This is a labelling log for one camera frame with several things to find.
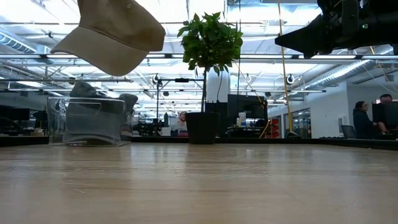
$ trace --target white column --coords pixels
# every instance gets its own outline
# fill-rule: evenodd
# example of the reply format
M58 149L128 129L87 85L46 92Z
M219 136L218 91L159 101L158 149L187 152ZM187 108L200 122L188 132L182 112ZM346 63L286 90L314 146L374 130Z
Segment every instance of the white column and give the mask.
M220 93L218 94L218 100L220 101L220 103L227 103L228 94L231 89L231 80L229 73L223 71L222 75L220 72L220 76L218 76L217 73L213 69L211 69L210 72L207 73L207 102L217 102L218 89L220 89Z

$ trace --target baseball cap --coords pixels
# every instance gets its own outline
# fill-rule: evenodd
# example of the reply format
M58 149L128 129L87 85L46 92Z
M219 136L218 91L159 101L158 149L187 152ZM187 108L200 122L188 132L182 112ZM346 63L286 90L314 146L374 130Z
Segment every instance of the baseball cap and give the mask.
M79 26L51 53L76 55L100 70L123 76L150 51L163 49L165 30L134 0L78 0Z

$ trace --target person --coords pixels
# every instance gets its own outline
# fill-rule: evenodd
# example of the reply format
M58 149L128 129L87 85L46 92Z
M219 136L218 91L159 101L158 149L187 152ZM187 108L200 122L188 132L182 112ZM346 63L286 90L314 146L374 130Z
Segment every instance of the person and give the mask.
M187 123L185 122L185 115L186 115L186 111L183 111L179 114L178 116L178 121L171 125L171 130L172 131L188 131L187 129Z
M388 127L386 126L386 118L384 117L384 107L388 103L392 102L392 96L390 94L383 94L380 96L380 110L378 114L375 114L374 121L377 123L378 128L382 133L388 133Z
M354 129L357 139L373 139L374 127L377 123L373 123L366 113L369 105L366 102L359 101L355 104L353 111Z

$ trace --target cap brim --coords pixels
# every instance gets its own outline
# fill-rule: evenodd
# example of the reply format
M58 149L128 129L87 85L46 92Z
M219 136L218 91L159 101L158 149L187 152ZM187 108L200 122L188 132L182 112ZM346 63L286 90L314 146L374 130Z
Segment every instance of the cap brim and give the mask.
M127 75L149 53L80 26L51 50L57 52L76 55L113 76Z

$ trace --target cable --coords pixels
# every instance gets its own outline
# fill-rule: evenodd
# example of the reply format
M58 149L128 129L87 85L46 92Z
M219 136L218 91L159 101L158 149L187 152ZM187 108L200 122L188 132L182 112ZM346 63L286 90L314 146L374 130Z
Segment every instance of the cable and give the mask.
M246 79L244 79L247 83L248 83L248 85L249 85L249 87L252 89L252 90L254 90L254 88L250 85L250 83L246 80ZM256 94L256 96L257 96L257 99L259 99L259 101L260 101L260 104L261 104L261 106L262 106L262 109L264 109L264 110L266 110L265 109L265 107L264 107L264 104L262 103L262 101L261 101L261 98L260 98L260 96L254 91L254 94ZM260 137L259 138L261 138L262 137L262 135L265 133L265 131L266 131L266 129L268 128L268 124L269 124L269 122L270 122L270 120L267 120L267 126L266 126L266 128L264 128L264 130L262 131L262 133L261 133L261 135L260 135Z
M269 121L267 122L267 125L266 125L266 128L264 128L264 130L262 131L262 133L260 134L260 137L259 138L261 138L262 137L262 135L264 135L264 138L265 138L265 132L266 132L266 130L267 130L267 128L268 128L268 125L269 125Z
M239 31L242 31L242 20L241 20L241 0L239 0ZM241 74L241 47L239 48L239 62L238 62L238 89L237 95L239 96L239 78ZM236 97L236 111L239 112L239 97Z
M278 0L278 11L279 11L279 32L280 35L282 35L282 16L280 13L280 0ZM289 116L289 130L293 131L292 128L292 113L290 112L290 103L289 103L289 94L287 93L287 84L286 84L286 68L285 68L285 52L284 48L281 47L282 49L282 65L284 68L284 86L285 86L285 97L286 97L286 103L287 103L287 114Z
M244 79L244 81L246 81L246 82L248 83L248 85L249 85L249 87L251 88L251 90L254 90L254 88L250 85L250 83L249 83L246 79ZM260 103L261 103L261 106L262 106L262 109L264 109L264 105L262 104L262 101L261 101L261 99L260 99L260 96L257 94L256 91L253 91L253 92L254 92L254 94L256 94L257 98L259 99L259 101L260 101Z
M374 76L372 76L372 74L365 68L365 71L373 78L373 79L376 79ZM387 91L389 91L390 93L392 93L392 94L394 94L394 95L396 95L397 93L394 93L393 91L391 91L390 89L388 89L387 87L385 87L383 84L381 84L381 83L378 83L380 86L382 86L383 88L385 88Z
M372 53L375 54L375 52L374 52L374 50L373 50L373 47L370 46L370 48L371 48ZM384 77L386 78L387 82L390 82L390 79L388 79L388 77L387 77L386 73L384 72L384 69L381 67L380 63L377 63L377 65L378 65L379 68L381 68L381 70L383 71L383 75L384 75ZM391 86L392 86L393 89L398 93L398 90L397 90L397 88L395 87L394 82L391 83Z
M220 94L221 84L223 82L223 73L224 72L221 72L220 86L218 87L218 91L217 91L217 103L218 103L218 95Z

